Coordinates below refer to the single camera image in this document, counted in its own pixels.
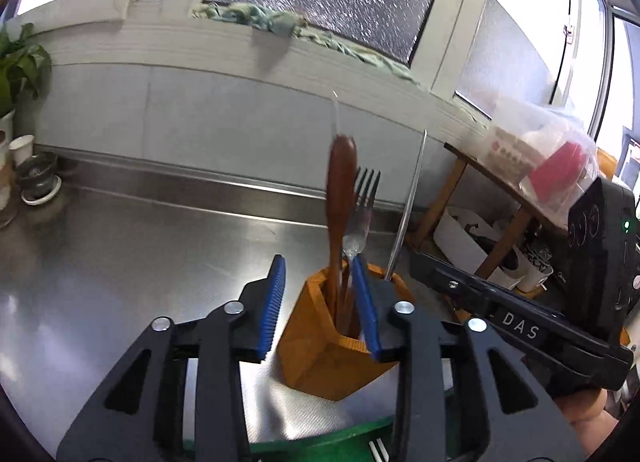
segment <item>white saucer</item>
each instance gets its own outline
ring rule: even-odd
[[[61,186],[62,179],[58,175],[56,175],[56,183],[53,189],[47,195],[44,195],[44,197],[36,198],[35,200],[29,200],[25,198],[24,191],[22,192],[20,197],[22,198],[22,201],[27,204],[27,206],[41,206],[42,204],[46,204],[47,202],[49,202],[49,200],[55,197],[58,194],[58,191],[60,191]]]

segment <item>human hand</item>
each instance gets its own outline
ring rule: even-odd
[[[556,398],[556,405],[574,427],[578,440],[590,456],[616,427],[618,421],[604,411],[607,391],[591,388]]]

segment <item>red package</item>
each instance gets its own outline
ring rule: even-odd
[[[588,158],[589,154],[575,142],[566,142],[558,148],[529,175],[538,200],[546,202],[575,184]]]

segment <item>triangular cutout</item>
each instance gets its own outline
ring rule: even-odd
[[[140,407],[151,350],[142,350],[104,401],[108,410],[135,415]]]
[[[489,350],[488,355],[502,412],[511,415],[511,413],[534,408],[538,404],[538,399],[518,373],[500,355],[500,352]]]

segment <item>window latch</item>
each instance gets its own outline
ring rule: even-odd
[[[564,36],[566,37],[567,45],[574,44],[575,27],[573,25],[564,26]]]

